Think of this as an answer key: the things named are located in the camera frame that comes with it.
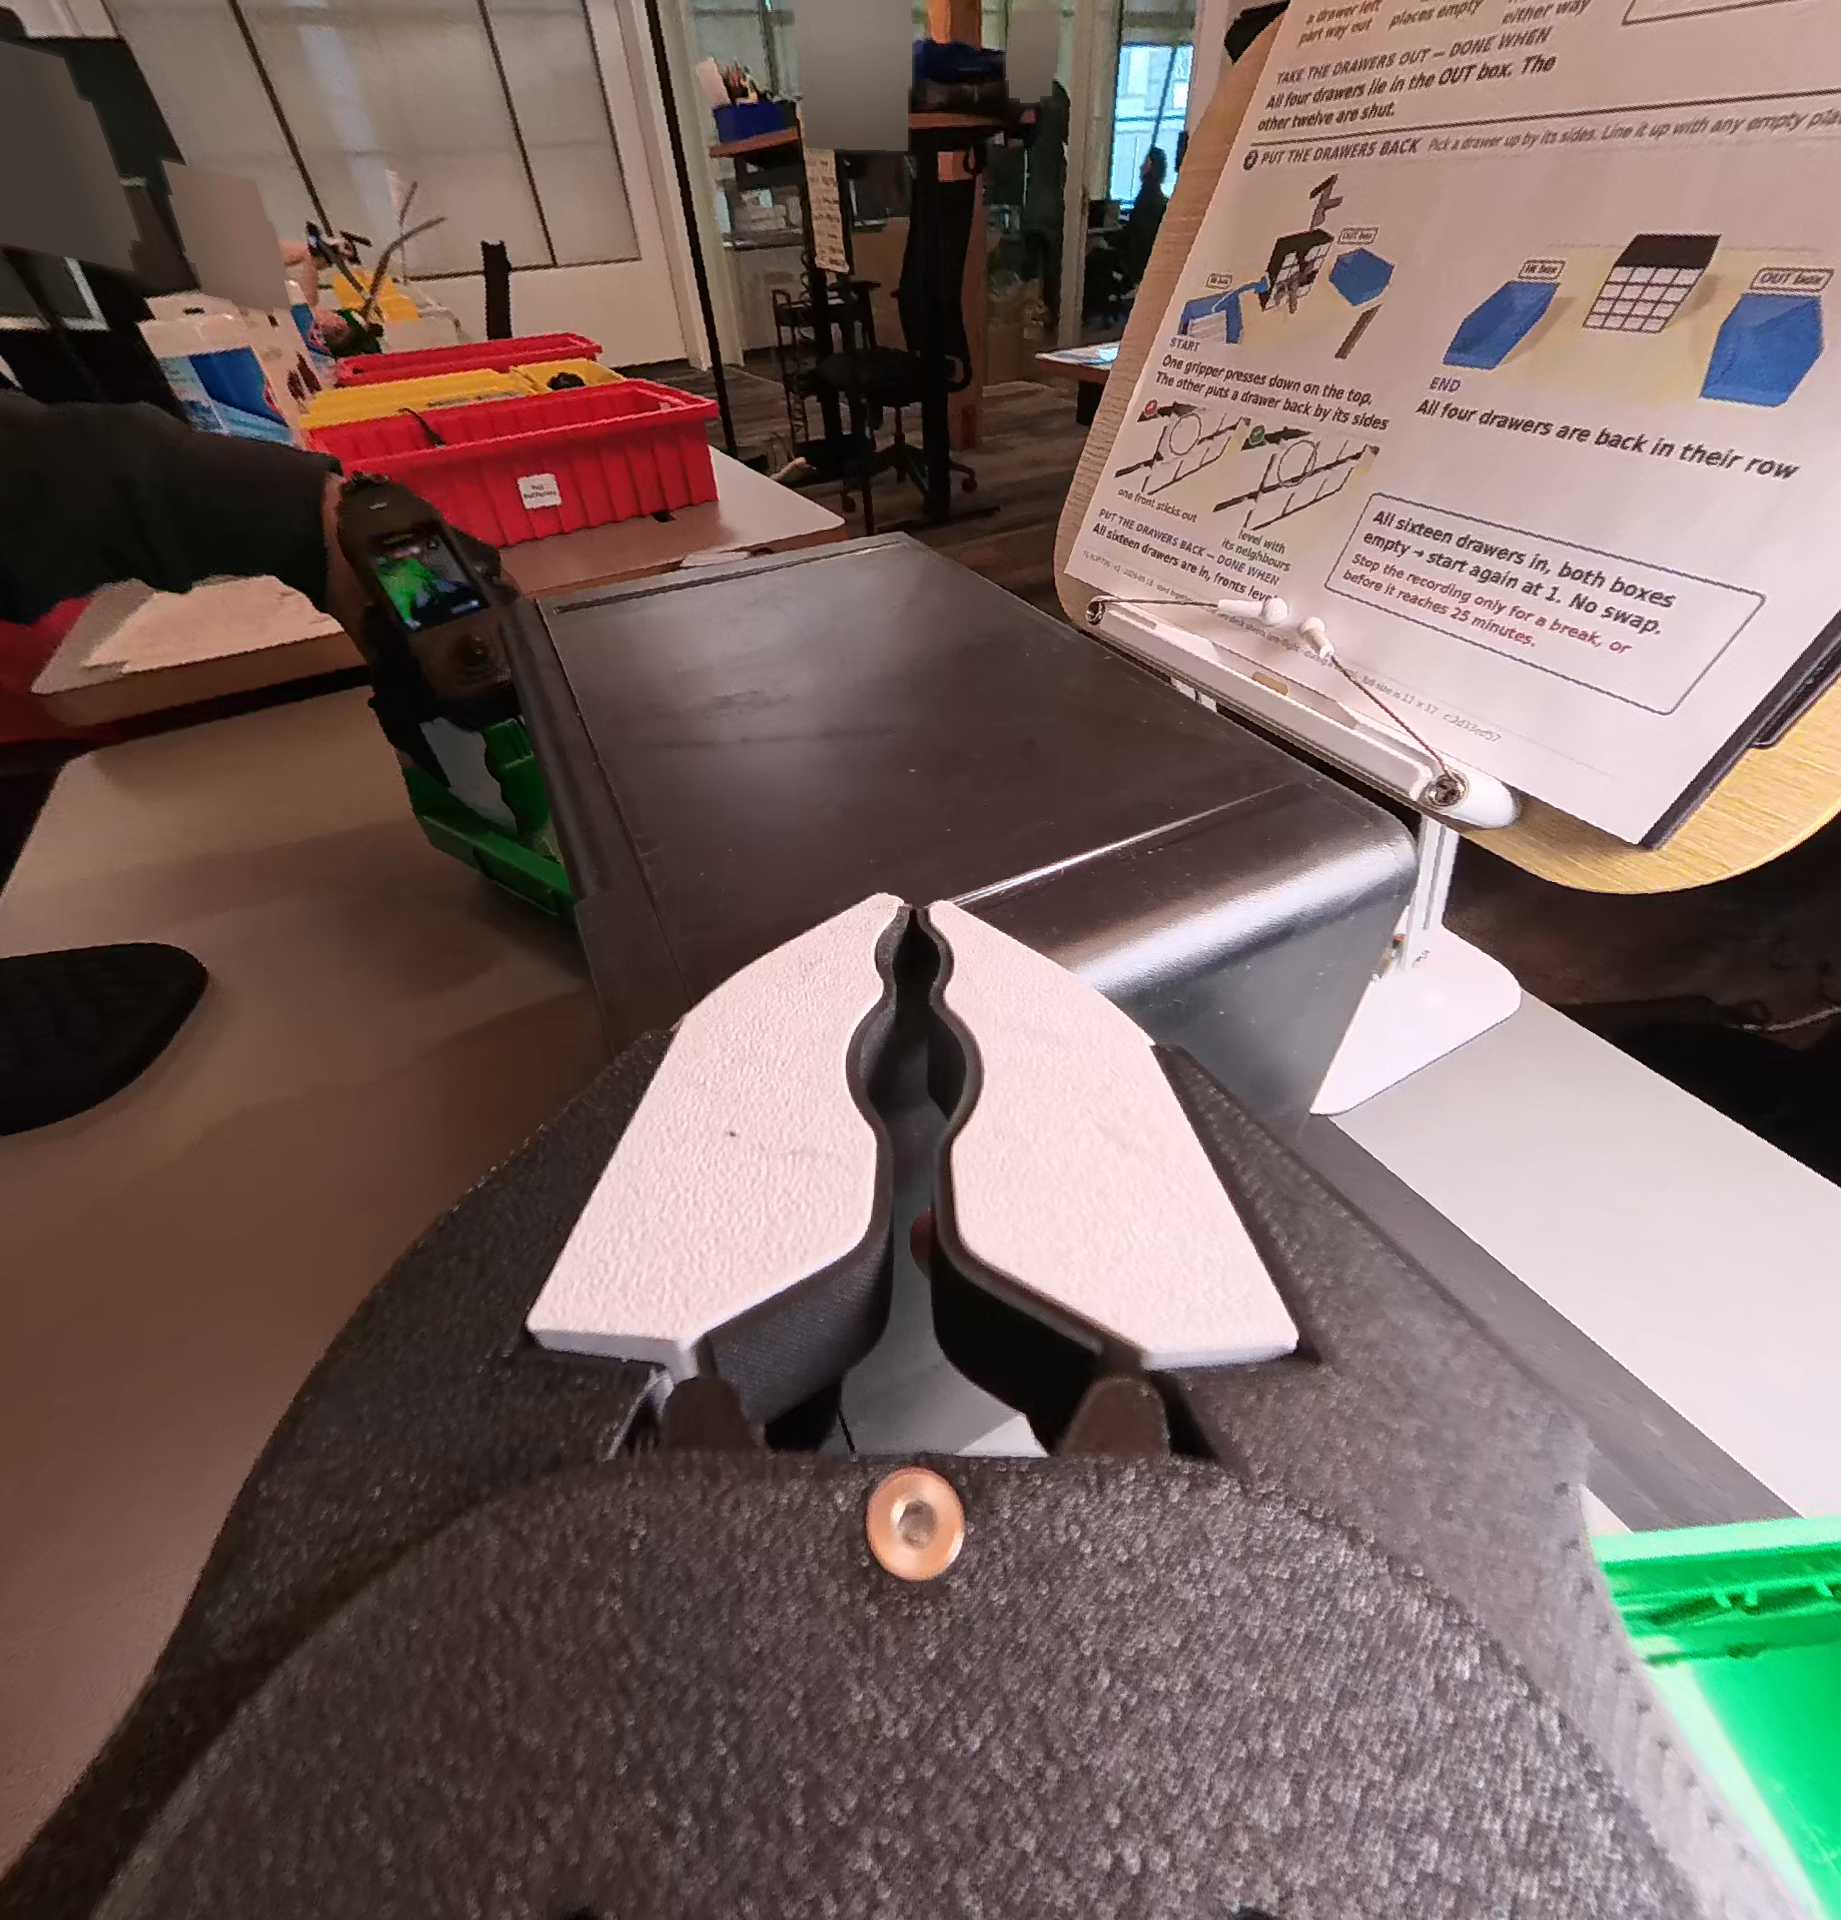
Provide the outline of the pale desk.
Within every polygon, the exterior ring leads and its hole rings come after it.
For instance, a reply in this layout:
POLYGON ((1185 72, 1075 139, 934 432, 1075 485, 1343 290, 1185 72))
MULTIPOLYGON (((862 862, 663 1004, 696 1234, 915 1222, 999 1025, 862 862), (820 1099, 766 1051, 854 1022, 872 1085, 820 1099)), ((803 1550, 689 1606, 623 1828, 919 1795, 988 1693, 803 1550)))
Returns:
MULTIPOLYGON (((153 1674, 373 1275, 598 1068, 576 951, 439 862, 362 693, 98 744, 0 951, 206 964, 108 1108, 0 1142, 0 1872, 153 1674)), ((1523 1000, 1276 1119, 1597 1435, 1619 1521, 1841 1516, 1841 1188, 1523 1000)))

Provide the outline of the green plastic bin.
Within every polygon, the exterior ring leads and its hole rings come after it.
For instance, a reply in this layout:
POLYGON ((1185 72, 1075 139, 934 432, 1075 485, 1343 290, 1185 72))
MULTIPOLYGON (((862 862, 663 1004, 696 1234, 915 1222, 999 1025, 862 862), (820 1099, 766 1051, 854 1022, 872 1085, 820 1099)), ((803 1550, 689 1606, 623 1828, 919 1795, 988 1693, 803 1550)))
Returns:
POLYGON ((495 892, 524 898, 529 916, 572 924, 576 898, 572 898, 572 876, 567 876, 567 843, 549 829, 549 792, 542 792, 542 763, 529 754, 529 732, 524 732, 524 720, 495 720, 475 732, 485 732, 485 760, 495 769, 495 829, 465 811, 452 792, 421 787, 421 769, 405 776, 410 811, 439 853, 473 867, 495 892))
POLYGON ((1592 1560, 1715 1785, 1841 1920, 1841 1516, 1592 1531, 1592 1560))

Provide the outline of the person's left forearm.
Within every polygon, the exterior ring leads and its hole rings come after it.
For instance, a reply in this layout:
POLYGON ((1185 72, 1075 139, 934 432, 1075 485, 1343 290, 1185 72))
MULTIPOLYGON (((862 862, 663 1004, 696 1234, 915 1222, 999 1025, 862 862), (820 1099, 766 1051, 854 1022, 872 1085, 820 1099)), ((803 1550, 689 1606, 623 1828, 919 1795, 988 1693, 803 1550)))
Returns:
POLYGON ((278 577, 358 639, 333 494, 333 471, 288 445, 206 437, 150 400, 0 388, 0 617, 34 622, 108 584, 278 577))

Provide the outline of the black drawer cabinet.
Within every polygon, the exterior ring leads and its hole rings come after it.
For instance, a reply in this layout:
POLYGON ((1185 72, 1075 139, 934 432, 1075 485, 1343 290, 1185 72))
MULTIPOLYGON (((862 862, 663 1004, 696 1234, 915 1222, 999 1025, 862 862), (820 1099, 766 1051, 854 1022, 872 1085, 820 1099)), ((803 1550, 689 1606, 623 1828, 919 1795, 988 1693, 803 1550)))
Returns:
POLYGON ((514 603, 512 681, 611 1051, 896 892, 1290 1119, 1416 876, 1382 808, 915 534, 514 603))

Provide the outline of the red plastic bin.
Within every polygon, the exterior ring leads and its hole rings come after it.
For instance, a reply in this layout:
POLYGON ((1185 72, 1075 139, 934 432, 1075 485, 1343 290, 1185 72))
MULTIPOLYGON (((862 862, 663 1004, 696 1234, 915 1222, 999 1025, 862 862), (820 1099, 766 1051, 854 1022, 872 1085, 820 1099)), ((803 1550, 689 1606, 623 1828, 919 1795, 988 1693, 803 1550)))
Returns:
POLYGON ((715 399, 586 384, 312 432, 352 479, 388 479, 475 545, 537 545, 718 494, 715 399))
POLYGON ((537 371, 537 360, 598 360, 598 345, 549 326, 549 336, 452 345, 452 346, 373 346, 373 356, 345 356, 333 384, 358 388, 358 384, 419 384, 419 375, 537 371))

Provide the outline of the black mesh office chair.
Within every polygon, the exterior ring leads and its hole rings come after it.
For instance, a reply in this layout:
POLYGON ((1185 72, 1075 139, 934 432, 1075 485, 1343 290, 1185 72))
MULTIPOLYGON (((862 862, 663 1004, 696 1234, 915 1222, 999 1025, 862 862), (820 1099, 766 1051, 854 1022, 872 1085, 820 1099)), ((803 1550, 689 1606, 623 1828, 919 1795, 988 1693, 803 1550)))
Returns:
POLYGON ((204 1004, 186 947, 119 940, 0 957, 0 1142, 98 1108, 204 1004))

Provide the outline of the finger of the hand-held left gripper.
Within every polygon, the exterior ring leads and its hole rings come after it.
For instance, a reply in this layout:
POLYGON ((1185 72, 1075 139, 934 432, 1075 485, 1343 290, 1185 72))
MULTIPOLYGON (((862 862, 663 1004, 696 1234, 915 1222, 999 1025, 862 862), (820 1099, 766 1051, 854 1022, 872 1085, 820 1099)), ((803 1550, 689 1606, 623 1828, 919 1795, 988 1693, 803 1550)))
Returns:
POLYGON ((485 760, 485 732, 465 732, 452 720, 421 720, 405 736, 405 776, 419 776, 452 792, 465 811, 475 811, 485 829, 495 829, 495 769, 485 760))

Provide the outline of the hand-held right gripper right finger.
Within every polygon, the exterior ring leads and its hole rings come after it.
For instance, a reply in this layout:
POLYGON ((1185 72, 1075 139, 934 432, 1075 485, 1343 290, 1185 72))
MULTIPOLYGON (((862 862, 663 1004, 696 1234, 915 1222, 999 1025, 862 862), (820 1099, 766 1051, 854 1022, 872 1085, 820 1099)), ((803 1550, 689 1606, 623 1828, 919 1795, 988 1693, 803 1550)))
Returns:
POLYGON ((944 951, 934 1004, 968 1060, 942 1142, 956 1265, 1152 1379, 1290 1353, 1297 1315, 1152 1036, 956 898, 929 924, 944 951))

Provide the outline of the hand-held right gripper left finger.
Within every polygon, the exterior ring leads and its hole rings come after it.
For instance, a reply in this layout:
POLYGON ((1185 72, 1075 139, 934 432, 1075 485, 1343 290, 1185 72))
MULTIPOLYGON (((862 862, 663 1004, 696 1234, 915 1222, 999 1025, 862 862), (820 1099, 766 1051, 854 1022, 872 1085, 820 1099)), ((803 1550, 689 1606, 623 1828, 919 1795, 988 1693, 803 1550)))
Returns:
POLYGON ((753 1425, 890 1330, 896 1151, 865 1085, 915 908, 872 892, 718 983, 663 1038, 524 1330, 555 1353, 715 1379, 753 1425))

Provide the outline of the wood-edged side table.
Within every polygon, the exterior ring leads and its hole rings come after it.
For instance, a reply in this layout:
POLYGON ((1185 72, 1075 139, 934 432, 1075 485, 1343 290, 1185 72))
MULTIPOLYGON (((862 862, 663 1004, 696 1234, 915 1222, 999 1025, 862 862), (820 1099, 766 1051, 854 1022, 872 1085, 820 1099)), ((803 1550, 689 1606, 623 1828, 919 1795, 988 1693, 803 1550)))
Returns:
MULTIPOLYGON (((572 534, 512 545, 514 591, 598 591, 678 561, 766 554, 835 545, 846 523, 800 492, 715 447, 718 494, 673 516, 623 516, 572 534)), ((96 591, 34 695, 62 723, 130 723, 173 705, 243 695, 296 681, 358 669, 358 639, 268 577, 192 591, 96 591)))

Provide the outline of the yellow plastic bin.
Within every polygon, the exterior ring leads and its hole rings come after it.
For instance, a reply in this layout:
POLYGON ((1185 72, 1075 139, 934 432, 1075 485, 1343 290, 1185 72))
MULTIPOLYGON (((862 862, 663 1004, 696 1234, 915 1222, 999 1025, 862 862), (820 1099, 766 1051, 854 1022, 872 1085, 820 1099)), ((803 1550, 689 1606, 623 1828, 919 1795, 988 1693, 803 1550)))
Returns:
POLYGON ((607 388, 616 371, 588 356, 567 360, 514 360, 514 371, 443 371, 443 375, 397 375, 397 384, 345 384, 303 400, 303 437, 322 437, 333 420, 373 420, 373 415, 421 415, 421 411, 465 411, 465 400, 504 400, 504 399, 549 399, 549 388, 607 388))

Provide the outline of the blue white packet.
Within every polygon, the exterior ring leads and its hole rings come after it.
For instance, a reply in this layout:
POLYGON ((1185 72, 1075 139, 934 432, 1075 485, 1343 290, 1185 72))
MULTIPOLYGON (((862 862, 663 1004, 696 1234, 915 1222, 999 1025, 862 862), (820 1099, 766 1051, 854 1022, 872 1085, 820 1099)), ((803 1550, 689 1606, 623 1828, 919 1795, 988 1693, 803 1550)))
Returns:
POLYGON ((303 445, 303 336, 288 317, 186 290, 150 299, 138 345, 192 432, 232 445, 303 445))

